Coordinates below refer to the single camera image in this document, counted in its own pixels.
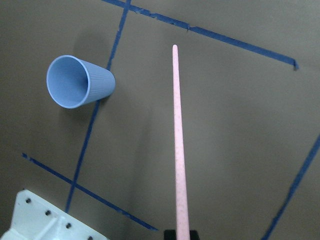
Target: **pink stick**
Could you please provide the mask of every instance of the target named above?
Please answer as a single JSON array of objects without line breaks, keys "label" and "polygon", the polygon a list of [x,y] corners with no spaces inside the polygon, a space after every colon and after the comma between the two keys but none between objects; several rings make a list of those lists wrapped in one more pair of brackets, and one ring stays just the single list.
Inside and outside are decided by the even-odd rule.
[{"label": "pink stick", "polygon": [[190,240],[178,47],[172,47],[176,240]]}]

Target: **floor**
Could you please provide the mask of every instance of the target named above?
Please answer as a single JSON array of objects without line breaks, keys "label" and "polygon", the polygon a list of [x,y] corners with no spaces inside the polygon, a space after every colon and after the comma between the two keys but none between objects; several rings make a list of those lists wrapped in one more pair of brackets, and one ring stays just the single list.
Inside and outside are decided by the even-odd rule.
[{"label": "floor", "polygon": [[[99,103],[77,179],[92,194],[76,188],[69,214],[111,240],[176,228],[177,44],[190,228],[202,240],[261,239],[319,135],[320,2],[129,3],[0,1],[0,235],[23,188],[65,209],[71,185],[34,163],[73,180],[97,106],[57,105],[49,64],[73,55],[106,68],[112,52],[116,89]],[[318,154],[270,240],[319,239],[319,176]]]}]

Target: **blue tape line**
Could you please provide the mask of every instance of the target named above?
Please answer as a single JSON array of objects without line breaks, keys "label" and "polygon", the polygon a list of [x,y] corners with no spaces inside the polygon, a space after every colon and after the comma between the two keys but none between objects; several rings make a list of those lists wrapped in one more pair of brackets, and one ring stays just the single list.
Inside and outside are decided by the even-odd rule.
[{"label": "blue tape line", "polygon": [[118,30],[118,32],[116,33],[116,36],[115,36],[115,40],[114,40],[113,47],[112,47],[112,50],[111,50],[111,55],[110,55],[110,58],[109,58],[109,61],[108,61],[107,67],[106,67],[107,70],[110,70],[111,64],[112,64],[112,60],[115,57],[115,54],[116,54],[116,51],[117,51],[117,47],[118,47],[118,44],[119,44],[119,41],[120,41],[120,38],[121,38],[122,30],[124,29],[124,25],[125,25],[125,22],[126,22],[126,19],[127,19],[127,14],[128,14],[128,11],[129,11],[130,4],[131,4],[131,0],[127,0],[125,2],[124,6],[123,6],[124,9],[123,9],[123,13],[122,13],[121,20],[120,20],[120,23],[119,23],[119,30]]},{"label": "blue tape line", "polygon": [[[25,153],[22,153],[22,157],[24,157],[25,159],[27,159],[28,161],[32,162],[33,164],[41,167],[42,169],[48,171],[49,173],[57,176],[58,178],[62,179],[63,181],[67,182],[68,184],[72,184],[73,181],[65,176],[63,176],[61,173],[53,170],[52,168],[44,165],[43,163],[35,160],[34,158],[32,157],[29,157],[27,154]],[[114,205],[113,203],[103,199],[102,197],[98,196],[97,194],[93,193],[92,191],[88,190],[87,188],[79,185],[79,184],[76,184],[75,187],[77,189],[79,189],[80,191],[84,192],[85,194],[88,194],[90,197],[98,200],[99,202],[103,203],[104,205],[116,210],[118,213],[126,216],[127,218],[130,218],[131,220],[135,221],[136,223],[142,225],[143,227],[149,229],[149,230],[153,230],[153,231],[158,231],[157,228],[155,228],[154,226],[151,226],[150,224],[146,223],[145,221],[142,221],[141,219],[133,216],[132,214],[128,213],[127,211],[121,209],[120,207]]]},{"label": "blue tape line", "polygon": [[[125,5],[124,5],[122,17],[121,17],[121,20],[120,20],[120,23],[119,23],[119,30],[116,33],[115,40],[114,40],[114,43],[113,43],[113,47],[112,47],[112,50],[111,50],[111,55],[109,57],[109,61],[108,61],[107,67],[106,67],[107,70],[110,70],[111,64],[112,64],[112,60],[115,57],[115,54],[116,54],[116,51],[117,51],[117,46],[118,46],[119,41],[120,41],[121,33],[122,33],[122,30],[123,30],[125,22],[126,22],[126,18],[127,18],[127,14],[128,14],[128,11],[129,11],[130,3],[131,3],[131,0],[127,0]],[[74,173],[74,176],[73,176],[73,181],[72,181],[71,188],[70,188],[70,191],[69,191],[68,199],[66,201],[66,206],[65,206],[65,212],[66,213],[68,213],[69,210],[70,210],[72,197],[74,195],[75,187],[77,185],[80,169],[81,169],[81,166],[82,166],[82,163],[83,163],[83,160],[84,160],[84,156],[85,156],[85,153],[86,153],[86,150],[87,150],[87,146],[88,146],[88,142],[89,142],[89,139],[90,139],[90,135],[91,135],[91,132],[92,132],[92,127],[94,125],[96,116],[98,114],[99,105],[100,105],[100,100],[95,102],[95,107],[94,107],[94,110],[93,110],[93,113],[92,113],[92,116],[91,116],[91,120],[90,120],[88,129],[87,129],[87,132],[86,132],[84,143],[82,145],[81,153],[80,153],[80,156],[79,156],[79,159],[78,159],[78,163],[77,163],[77,166],[76,166],[76,170],[75,170],[75,173]]]},{"label": "blue tape line", "polygon": [[70,209],[70,204],[71,204],[72,197],[73,197],[74,191],[75,191],[75,187],[76,187],[76,184],[77,184],[77,181],[78,181],[80,168],[81,168],[81,165],[82,165],[82,162],[84,160],[84,156],[85,156],[85,153],[86,153],[86,150],[87,150],[88,142],[89,142],[90,135],[91,135],[91,132],[92,132],[92,127],[94,125],[96,116],[98,114],[99,105],[100,105],[100,100],[95,102],[95,106],[94,106],[94,110],[93,110],[93,113],[92,113],[92,116],[91,116],[91,120],[90,120],[88,129],[86,131],[86,136],[85,136],[85,139],[84,139],[84,143],[83,143],[83,146],[82,146],[82,149],[81,149],[81,153],[80,153],[80,157],[78,159],[78,163],[76,165],[76,170],[75,170],[75,173],[74,173],[74,176],[73,176],[73,181],[72,181],[71,188],[70,188],[70,191],[69,191],[68,199],[66,201],[66,206],[65,206],[65,212],[66,213],[68,213],[69,209]]},{"label": "blue tape line", "polygon": [[[125,6],[125,3],[122,1],[119,1],[119,0],[102,0],[102,1],[109,3],[109,4],[112,4],[112,5],[115,5],[115,6],[118,6],[118,7],[121,7],[121,8],[124,8],[124,6]],[[202,27],[190,26],[189,23],[186,23],[184,21],[179,21],[179,20],[173,19],[171,17],[165,16],[165,15],[162,15],[159,13],[152,13],[149,10],[138,7],[138,6],[130,5],[129,10],[132,12],[135,12],[136,14],[142,14],[142,15],[147,16],[149,18],[157,19],[157,20],[162,21],[164,23],[171,24],[171,25],[177,26],[182,29],[186,29],[187,31],[191,31],[191,32],[194,32],[194,33],[197,33],[197,34],[200,34],[200,35],[203,35],[203,36],[206,36],[206,37],[209,37],[209,38],[221,41],[221,42],[224,42],[226,44],[230,44],[230,45],[254,52],[256,54],[260,54],[260,55],[284,62],[286,64],[290,64],[294,67],[295,70],[299,69],[299,65],[298,65],[297,61],[292,57],[285,56],[283,54],[280,54],[280,53],[277,53],[277,52],[274,52],[271,50],[267,50],[267,49],[259,47],[259,46],[255,46],[250,43],[240,41],[240,40],[237,40],[237,39],[234,39],[234,38],[231,38],[231,37],[228,37],[228,36],[225,36],[225,35],[222,35],[222,34],[207,30],[207,29],[204,29]]]},{"label": "blue tape line", "polygon": [[271,222],[269,228],[267,229],[267,231],[265,232],[265,234],[261,238],[261,240],[269,239],[271,233],[273,232],[273,230],[277,226],[277,223],[278,223],[279,219],[281,218],[282,214],[284,213],[286,207],[288,206],[290,200],[294,196],[294,194],[295,194],[295,192],[296,192],[301,180],[303,179],[304,175],[306,174],[311,162],[315,158],[319,148],[320,148],[320,135],[316,139],[316,141],[315,141],[313,147],[311,148],[308,156],[304,160],[304,163],[303,163],[302,167],[300,168],[298,174],[295,176],[295,179],[294,179],[294,181],[293,181],[293,183],[292,183],[292,185],[291,185],[291,187],[289,189],[289,192],[288,192],[288,194],[287,194],[287,196],[286,196],[281,208],[277,212],[276,216],[272,219],[272,222]]}]

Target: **blue cup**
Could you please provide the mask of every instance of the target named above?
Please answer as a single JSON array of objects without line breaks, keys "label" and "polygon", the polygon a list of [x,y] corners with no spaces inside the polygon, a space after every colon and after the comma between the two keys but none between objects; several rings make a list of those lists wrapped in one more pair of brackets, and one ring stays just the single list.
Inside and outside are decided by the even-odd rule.
[{"label": "blue cup", "polygon": [[105,68],[75,56],[62,55],[50,64],[46,85],[57,104],[74,109],[111,95],[116,80]]}]

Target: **white perforated bracket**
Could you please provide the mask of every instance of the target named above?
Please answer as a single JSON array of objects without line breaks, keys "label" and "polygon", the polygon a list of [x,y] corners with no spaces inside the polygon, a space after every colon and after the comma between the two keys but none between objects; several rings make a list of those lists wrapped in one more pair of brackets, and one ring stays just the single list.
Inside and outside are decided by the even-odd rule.
[{"label": "white perforated bracket", "polygon": [[38,195],[23,190],[15,200],[10,229],[0,240],[108,240]]}]

